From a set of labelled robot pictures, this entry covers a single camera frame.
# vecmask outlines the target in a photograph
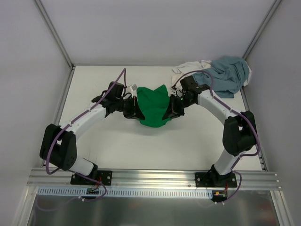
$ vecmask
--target green cloth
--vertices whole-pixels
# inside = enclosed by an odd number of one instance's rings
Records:
[[[162,120],[169,105],[169,96],[165,85],[155,90],[139,87],[137,98],[139,108],[145,117],[145,120],[140,120],[142,125],[157,128],[171,120],[170,118]]]

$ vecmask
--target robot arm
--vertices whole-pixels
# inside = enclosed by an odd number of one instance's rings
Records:
[[[218,103],[210,92],[210,87],[207,85],[198,85],[192,76],[181,80],[182,96],[170,96],[169,107],[166,110],[162,119],[177,118],[184,115],[184,108],[192,104],[198,104],[210,111],[223,125],[223,145],[224,150],[219,160],[208,171],[204,180],[209,181],[210,186],[224,186],[225,181],[230,178],[233,165],[239,160],[239,157],[247,150],[250,150],[256,140],[249,128],[249,125],[240,117],[234,114],[231,110]],[[132,85],[127,87],[124,96],[122,92],[124,85],[117,83],[111,92],[106,94],[106,97],[96,107],[95,102],[98,102],[102,96],[95,97],[92,104],[88,106],[88,113],[80,117],[72,125],[68,121],[61,126],[50,124],[47,126],[40,157],[46,160],[51,143],[57,134],[66,125],[71,125],[59,137],[59,141],[55,144],[50,156],[50,163],[56,165],[62,170],[70,170],[88,176],[92,179],[97,179],[97,165],[77,156],[76,141],[79,137],[98,121],[106,118],[114,111],[123,112],[125,118],[145,119],[137,101],[137,87]],[[242,113],[255,127],[254,116],[250,111]]]
[[[47,159],[50,146],[57,134],[62,128],[70,125],[54,145],[49,162],[62,170],[70,170],[97,180],[97,165],[77,156],[76,141],[91,126],[106,118],[114,111],[123,112],[126,118],[145,119],[138,107],[137,87],[135,85],[127,87],[125,89],[125,96],[122,97],[124,88],[124,85],[116,83],[113,89],[109,93],[106,93],[106,97],[96,106],[95,103],[102,98],[102,95],[95,97],[92,103],[85,109],[87,113],[74,123],[67,121],[60,126],[54,124],[48,125],[45,130],[40,157],[44,160]]]

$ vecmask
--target white enclosure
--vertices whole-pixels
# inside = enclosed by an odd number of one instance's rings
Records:
[[[170,86],[172,66],[222,56],[243,57],[253,71],[250,84],[225,102],[254,113],[263,145],[260,158],[243,159],[236,170],[276,172],[281,191],[278,198],[270,194],[279,224],[301,225],[296,195],[301,157],[300,7],[298,0],[3,1],[0,225],[27,225],[31,209],[25,204],[34,194],[28,192],[28,181],[31,169],[41,166],[45,127],[80,113],[125,65],[128,83],[154,89]],[[79,155],[104,168],[208,170],[222,151],[222,125],[198,107],[162,127],[160,136],[116,113],[83,135]],[[110,145],[114,136],[119,139]],[[128,154],[116,151],[122,142],[137,146]],[[187,146],[185,155],[180,150]],[[131,161],[133,155],[139,162]]]
[[[273,0],[42,2],[74,64],[166,66],[243,56]]]

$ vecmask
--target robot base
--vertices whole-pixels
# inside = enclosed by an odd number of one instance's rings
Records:
[[[100,180],[105,186],[110,186],[112,183],[112,171],[109,170],[97,170],[95,176],[93,176],[94,180]],[[76,174],[71,177],[70,184],[72,185],[95,185],[95,182],[90,180],[86,180]]]
[[[237,187],[235,173],[220,175],[214,165],[206,172],[195,173],[196,187]]]

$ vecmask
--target purple cable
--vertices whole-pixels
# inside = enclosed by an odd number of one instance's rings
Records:
[[[100,98],[99,101],[97,101],[95,103],[95,105],[93,105],[91,107],[91,110],[94,109],[100,102],[102,102],[102,100],[106,97],[106,95],[112,90],[112,88],[116,85],[116,83],[118,82],[118,80],[121,78],[121,76],[124,74],[126,74],[126,68],[124,68],[122,70],[122,72],[120,73],[120,75],[118,76],[118,78],[114,81],[113,85],[108,89],[107,92],[105,92],[105,94]],[[89,112],[89,110],[85,110],[83,113],[81,113],[79,116],[77,116],[75,119],[73,119],[71,121],[71,124],[73,124],[74,122],[76,122],[78,119],[80,119],[82,116],[84,116],[85,114],[87,114]],[[49,161],[50,161],[50,156],[51,156],[51,153],[53,151],[53,148],[57,142],[57,140],[59,139],[59,137],[62,135],[62,133],[65,132],[66,129],[68,129],[70,127],[70,124],[66,125],[57,135],[56,137],[54,138],[54,140],[52,141],[51,143],[51,146],[50,146],[50,149],[48,151],[48,155],[47,155],[47,158],[46,158],[46,172],[47,174],[51,175],[51,174],[54,174],[55,172],[57,172],[59,170],[59,168],[55,169],[54,171],[50,172],[49,170]]]
[[[126,73],[127,71],[124,71],[124,87],[127,88],[127,79],[126,79]]]
[[[173,88],[175,88],[176,84],[179,82],[179,80],[181,80],[182,77],[186,76],[187,74],[190,74],[190,73],[195,73],[195,72],[203,72],[203,73],[206,73],[207,75],[210,76],[211,78],[211,85],[210,85],[210,95],[213,97],[214,100],[216,100],[218,103],[220,103],[222,106],[224,106],[225,108],[227,108],[228,110],[232,111],[233,113],[239,115],[240,117],[242,117],[247,123],[248,125],[250,126],[252,132],[253,132],[253,135],[255,137],[255,140],[256,140],[256,143],[257,143],[257,151],[253,154],[242,154],[239,158],[237,158],[237,160],[234,162],[234,164],[232,165],[231,169],[233,169],[236,164],[239,162],[240,158],[244,157],[244,156],[256,156],[259,154],[260,152],[260,149],[261,149],[261,146],[260,146],[260,142],[259,142],[259,138],[258,138],[258,135],[256,133],[256,130],[255,128],[253,127],[252,123],[241,113],[231,109],[226,103],[224,103],[223,101],[221,101],[219,98],[217,98],[216,96],[214,96],[213,94],[213,86],[214,86],[214,79],[213,79],[213,76],[211,73],[207,72],[207,71],[204,71],[204,70],[196,70],[196,71],[191,71],[191,72],[188,72],[188,73],[185,73],[184,75],[182,75],[176,82],[175,84],[172,86]],[[240,187],[241,187],[241,182],[242,182],[242,175],[237,172],[237,171],[233,171],[234,173],[238,174],[239,175],[239,184],[237,186],[237,189],[236,191],[229,197],[227,198],[225,201],[228,201],[229,199],[231,199],[234,195],[236,195],[236,193],[239,191]]]
[[[67,202],[65,202],[64,204],[60,205],[59,207],[56,207],[56,208],[53,208],[53,209],[45,209],[43,207],[40,207],[38,205],[38,197],[37,197],[37,200],[36,200],[36,208],[40,211],[44,211],[44,212],[52,212],[52,211],[56,211],[56,210],[59,210],[60,208],[64,207],[65,205],[67,205],[68,203],[70,203],[71,201],[73,200],[76,200],[76,199],[79,199],[77,196],[76,197],[72,197],[71,199],[69,199]]]
[[[105,185],[103,183],[101,183],[100,181],[97,181],[97,180],[94,180],[94,179],[91,179],[91,178],[88,178],[80,173],[76,173],[77,175],[79,175],[80,177],[84,178],[84,179],[87,179],[87,180],[90,180],[92,182],[95,182],[97,184],[99,184],[100,186],[102,186],[104,188],[104,193],[100,196],[98,196],[97,198],[95,199],[83,199],[85,202],[92,202],[92,201],[97,201],[97,200],[100,200],[102,199],[106,194],[107,194],[107,188],[105,187]],[[53,208],[53,209],[45,209],[43,207],[40,207],[38,205],[38,197],[36,199],[36,202],[35,202],[35,207],[37,209],[39,209],[40,211],[45,211],[45,212],[52,212],[52,211],[56,211],[56,210],[59,210],[60,208],[64,207],[65,205],[67,205],[68,203],[72,202],[73,200],[76,200],[76,199],[79,199],[79,197],[73,197],[71,199],[69,199],[67,202],[65,202],[64,204],[62,204],[61,206],[59,207],[56,207],[56,208]]]
[[[235,192],[234,192],[229,198],[227,198],[227,199],[226,199],[225,201],[223,201],[223,202],[227,202],[229,199],[233,198],[233,196],[236,195],[236,193],[239,191],[239,189],[240,189],[240,187],[241,187],[241,182],[242,182],[242,180],[243,180],[243,177],[242,177],[241,173],[240,173],[240,172],[237,172],[237,171],[233,171],[233,173],[236,173],[236,174],[239,175],[239,184],[238,184],[237,189],[235,190]]]
[[[204,71],[204,70],[196,70],[196,71],[187,72],[187,73],[185,73],[184,75],[182,75],[182,76],[175,82],[175,84],[174,84],[173,86],[175,87],[176,84],[178,83],[178,81],[181,80],[182,77],[186,76],[187,74],[194,73],[194,72],[203,72],[203,73],[206,73],[207,75],[209,75],[210,78],[211,78],[210,95],[214,98],[214,100],[216,100],[218,103],[220,103],[221,105],[223,105],[223,106],[224,106],[225,108],[227,108],[228,110],[230,110],[230,111],[232,111],[233,113],[235,113],[235,114],[239,115],[240,117],[242,117],[242,118],[248,123],[248,125],[250,126],[250,128],[251,128],[251,130],[252,130],[252,132],[253,132],[253,134],[254,134],[256,143],[257,143],[257,147],[256,147],[257,151],[256,151],[255,153],[253,153],[253,154],[242,154],[240,157],[244,157],[244,156],[256,156],[256,155],[258,155],[259,152],[260,152],[260,150],[261,150],[261,146],[260,146],[259,138],[258,138],[258,136],[257,136],[257,133],[256,133],[255,128],[253,127],[252,123],[251,123],[251,122],[250,122],[243,114],[241,114],[241,113],[239,113],[239,112],[237,112],[237,111],[231,109],[226,103],[224,103],[224,102],[221,101],[219,98],[217,98],[217,97],[215,97],[215,96],[213,95],[214,79],[213,79],[213,76],[212,76],[211,73],[209,73],[209,72],[207,72],[207,71]]]
[[[87,180],[90,180],[92,182],[95,182],[95,183],[99,184],[100,186],[102,186],[104,188],[104,193],[102,195],[98,196],[95,199],[85,199],[86,202],[92,202],[92,201],[100,200],[100,199],[102,199],[107,194],[107,188],[105,187],[105,185],[102,182],[94,180],[94,179],[91,179],[91,178],[88,178],[88,177],[86,177],[86,176],[84,176],[84,175],[82,175],[80,173],[76,173],[76,174],[79,175],[80,177],[84,178],[84,179],[87,179]]]
[[[203,70],[195,70],[195,71],[187,72],[187,73],[185,73],[184,75],[182,75],[182,76],[175,82],[175,84],[174,84],[171,88],[176,89],[176,88],[175,88],[176,84],[177,84],[184,76],[186,76],[186,75],[188,75],[188,74],[191,74],[191,73],[195,73],[195,72],[205,72],[205,71],[203,71]]]

